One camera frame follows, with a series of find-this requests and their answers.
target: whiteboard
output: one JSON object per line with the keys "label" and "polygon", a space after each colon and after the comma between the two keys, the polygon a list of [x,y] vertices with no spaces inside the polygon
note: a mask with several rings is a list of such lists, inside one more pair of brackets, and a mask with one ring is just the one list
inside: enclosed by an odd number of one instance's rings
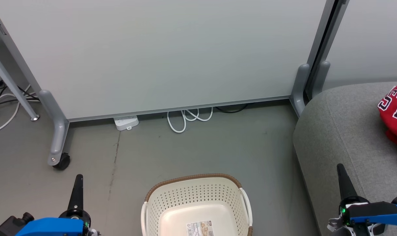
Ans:
{"label": "whiteboard", "polygon": [[397,81],[397,0],[349,0],[326,60],[323,90]]}
{"label": "whiteboard", "polygon": [[0,0],[66,118],[289,96],[325,0]]}

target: caster wheel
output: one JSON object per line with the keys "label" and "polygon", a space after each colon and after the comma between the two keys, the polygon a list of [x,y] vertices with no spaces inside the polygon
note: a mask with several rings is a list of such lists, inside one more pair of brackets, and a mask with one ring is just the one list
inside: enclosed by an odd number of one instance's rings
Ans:
{"label": "caster wheel", "polygon": [[57,170],[64,170],[69,166],[70,156],[67,153],[62,153],[59,163],[53,166]]}

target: crack in floor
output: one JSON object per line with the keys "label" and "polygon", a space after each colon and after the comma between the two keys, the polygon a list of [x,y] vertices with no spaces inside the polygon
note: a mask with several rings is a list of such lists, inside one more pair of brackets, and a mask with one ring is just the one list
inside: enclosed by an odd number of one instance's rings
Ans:
{"label": "crack in floor", "polygon": [[113,187],[113,182],[114,182],[114,175],[116,174],[117,171],[117,156],[119,155],[119,145],[120,145],[120,136],[121,132],[119,132],[119,139],[117,140],[117,148],[116,148],[116,156],[114,157],[114,166],[113,166],[113,172],[111,172],[111,181],[110,181],[110,190],[108,191],[108,200],[110,200],[111,197],[111,188]]}

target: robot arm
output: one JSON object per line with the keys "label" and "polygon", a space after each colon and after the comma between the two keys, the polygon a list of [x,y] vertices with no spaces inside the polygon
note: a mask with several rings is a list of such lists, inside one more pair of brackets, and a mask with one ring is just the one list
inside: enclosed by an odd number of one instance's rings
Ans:
{"label": "robot arm", "polygon": [[77,175],[68,209],[58,218],[34,220],[28,212],[22,219],[11,216],[0,226],[0,236],[101,236],[91,226],[91,217],[84,211],[83,176]]}
{"label": "robot arm", "polygon": [[341,203],[339,217],[329,220],[334,236],[373,236],[384,232],[386,225],[397,226],[397,197],[392,203],[370,203],[357,195],[342,164],[337,165]]}

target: brown basket rim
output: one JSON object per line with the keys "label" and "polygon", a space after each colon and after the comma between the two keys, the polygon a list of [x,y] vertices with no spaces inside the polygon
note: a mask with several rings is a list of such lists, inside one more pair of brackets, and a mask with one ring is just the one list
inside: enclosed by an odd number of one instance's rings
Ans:
{"label": "brown basket rim", "polygon": [[198,179],[198,178],[227,178],[230,181],[234,182],[236,184],[236,186],[238,186],[238,188],[242,188],[241,183],[236,178],[234,178],[233,176],[227,175],[227,174],[215,173],[215,174],[200,174],[200,175],[184,176],[184,177],[173,178],[170,180],[162,181],[162,182],[156,184],[146,194],[145,202],[149,201],[149,198],[152,195],[152,193],[159,187],[162,187],[167,184],[173,184],[176,182],[181,182],[181,181],[191,180],[191,179]]}
{"label": "brown basket rim", "polygon": [[252,226],[248,228],[248,235],[247,236],[252,236]]}

